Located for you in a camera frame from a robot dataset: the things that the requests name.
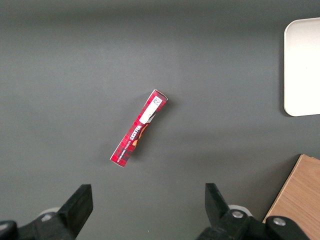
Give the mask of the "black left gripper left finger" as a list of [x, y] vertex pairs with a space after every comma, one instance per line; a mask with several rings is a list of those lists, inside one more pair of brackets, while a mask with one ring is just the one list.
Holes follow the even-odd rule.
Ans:
[[57, 210], [22, 227], [23, 240], [75, 240], [93, 211], [92, 186], [82, 184]]

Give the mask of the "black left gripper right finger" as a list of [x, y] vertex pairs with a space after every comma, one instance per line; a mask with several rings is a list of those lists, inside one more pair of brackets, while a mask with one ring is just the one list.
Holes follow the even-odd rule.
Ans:
[[231, 209], [214, 183], [205, 184], [205, 211], [210, 227], [197, 237], [198, 240], [264, 240], [261, 222], [243, 210]]

